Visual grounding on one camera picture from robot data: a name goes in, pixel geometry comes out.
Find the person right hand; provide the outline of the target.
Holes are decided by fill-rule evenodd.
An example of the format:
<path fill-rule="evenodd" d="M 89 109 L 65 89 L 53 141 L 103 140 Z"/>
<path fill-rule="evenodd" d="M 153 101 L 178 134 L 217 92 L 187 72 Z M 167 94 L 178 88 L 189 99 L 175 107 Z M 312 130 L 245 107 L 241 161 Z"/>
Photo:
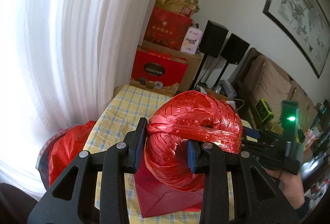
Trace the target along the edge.
<path fill-rule="evenodd" d="M 266 173 L 283 183 L 283 194 L 292 207 L 297 210 L 305 203 L 304 188 L 300 173 L 297 175 L 281 170 L 269 170 L 264 168 Z"/>

